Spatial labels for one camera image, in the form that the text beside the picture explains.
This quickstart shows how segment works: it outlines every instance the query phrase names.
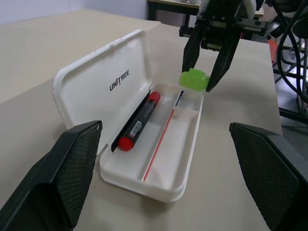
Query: black mesh gripper pad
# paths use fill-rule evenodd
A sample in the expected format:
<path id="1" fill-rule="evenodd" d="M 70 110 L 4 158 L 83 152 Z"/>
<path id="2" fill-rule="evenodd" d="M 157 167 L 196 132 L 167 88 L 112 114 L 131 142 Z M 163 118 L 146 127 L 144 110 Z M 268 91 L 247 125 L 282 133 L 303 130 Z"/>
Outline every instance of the black mesh gripper pad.
<path id="1" fill-rule="evenodd" d="M 287 226 L 299 204 L 300 180 L 260 130 L 231 124 L 242 174 L 261 215 L 272 231 Z"/>
<path id="2" fill-rule="evenodd" d="M 78 136 L 53 182 L 72 228 L 77 225 L 92 180 L 102 130 L 98 126 Z"/>

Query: table surface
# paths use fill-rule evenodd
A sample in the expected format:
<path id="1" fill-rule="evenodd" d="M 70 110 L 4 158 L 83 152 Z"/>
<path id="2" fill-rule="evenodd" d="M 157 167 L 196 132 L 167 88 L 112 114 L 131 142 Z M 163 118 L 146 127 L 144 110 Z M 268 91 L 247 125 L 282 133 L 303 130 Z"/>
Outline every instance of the table surface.
<path id="1" fill-rule="evenodd" d="M 6 30 L 19 35 L 16 39 L 22 44 L 30 43 L 35 48 L 34 39 L 39 55 L 20 47 L 23 56 L 17 57 L 15 48 L 11 58 L 19 61 L 8 68 L 16 72 L 22 69 L 23 76 L 16 73 L 15 81 L 31 84 L 27 89 L 15 89 L 15 97 L 7 91 L 0 98 L 0 207 L 65 131 L 51 95 L 54 75 L 81 56 L 137 28 L 147 31 L 155 82 L 177 85 L 187 42 L 178 37 L 178 27 L 89 10 L 6 26 Z M 21 38 L 23 32 L 28 35 Z M 269 51 L 267 44 L 241 40 L 230 70 L 205 94 L 187 187 L 181 199 L 164 204 L 107 184 L 96 165 L 74 230 L 268 231 L 246 188 L 228 128 L 230 122 L 240 122 L 282 134 Z M 201 50 L 196 68 L 210 74 L 216 57 L 216 52 Z M 33 75 L 33 69 L 40 73 Z"/>
<path id="2" fill-rule="evenodd" d="M 197 8 L 199 9 L 200 4 L 192 4 L 189 1 L 186 2 L 180 2 L 176 0 L 148 0 L 151 2 L 157 2 L 157 3 L 163 3 L 163 4 L 170 4 L 170 5 L 177 5 L 177 6 L 185 6 L 190 8 Z M 263 8 L 261 7 L 260 10 L 256 11 L 255 17 L 262 17 L 264 15 Z"/>

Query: case lid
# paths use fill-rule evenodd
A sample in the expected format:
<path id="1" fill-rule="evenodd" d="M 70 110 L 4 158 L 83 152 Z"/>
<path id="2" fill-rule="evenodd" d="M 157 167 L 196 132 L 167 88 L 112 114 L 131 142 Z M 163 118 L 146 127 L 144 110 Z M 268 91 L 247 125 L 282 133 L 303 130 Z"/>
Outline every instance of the case lid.
<path id="1" fill-rule="evenodd" d="M 137 30 L 59 71 L 53 97 L 67 128 L 103 122 L 99 153 L 116 138 L 151 83 L 146 34 Z"/>

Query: red line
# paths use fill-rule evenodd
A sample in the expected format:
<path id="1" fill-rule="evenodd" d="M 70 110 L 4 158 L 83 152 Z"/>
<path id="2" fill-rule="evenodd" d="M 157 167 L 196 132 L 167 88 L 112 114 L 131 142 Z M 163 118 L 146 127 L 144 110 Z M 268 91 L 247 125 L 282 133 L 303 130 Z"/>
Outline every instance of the red line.
<path id="1" fill-rule="evenodd" d="M 164 135 L 165 135 L 165 133 L 166 133 L 166 131 L 167 131 L 167 128 L 168 128 L 168 126 L 169 126 L 169 123 L 170 123 L 170 121 L 171 121 L 171 118 L 172 118 L 173 113 L 174 113 L 174 109 L 172 109 L 172 112 L 171 112 L 171 114 L 170 114 L 170 117 L 169 117 L 169 119 L 168 119 L 168 121 L 167 121 L 167 123 L 166 123 L 166 126 L 165 126 L 165 128 L 164 128 L 163 134 L 161 135 L 161 137 L 160 137 L 160 139 L 159 139 L 159 142 L 158 142 L 158 145 L 157 145 L 157 147 L 155 148 L 155 152 L 154 152 L 154 154 L 153 154 L 153 156 L 152 156 L 152 158 L 151 158 L 150 164 L 149 164 L 148 168 L 147 168 L 146 171 L 145 171 L 145 175 L 144 175 L 144 177 L 143 177 L 143 181 L 145 181 L 146 178 L 147 178 L 148 175 L 149 175 L 149 172 L 150 172 L 150 170 L 151 170 L 152 164 L 153 164 L 154 159 L 155 159 L 155 157 L 156 157 L 156 154 L 157 154 L 157 152 L 158 152 L 159 146 L 160 146 L 161 142 L 163 141 Z"/>

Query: green object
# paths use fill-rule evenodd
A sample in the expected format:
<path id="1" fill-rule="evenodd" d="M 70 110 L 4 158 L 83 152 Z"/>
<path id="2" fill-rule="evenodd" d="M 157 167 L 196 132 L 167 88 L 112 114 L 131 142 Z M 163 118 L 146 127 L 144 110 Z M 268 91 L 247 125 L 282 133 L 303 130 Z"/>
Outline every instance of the green object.
<path id="1" fill-rule="evenodd" d="M 202 71 L 191 68 L 189 71 L 184 71 L 180 78 L 180 85 L 196 91 L 206 89 L 210 78 Z"/>

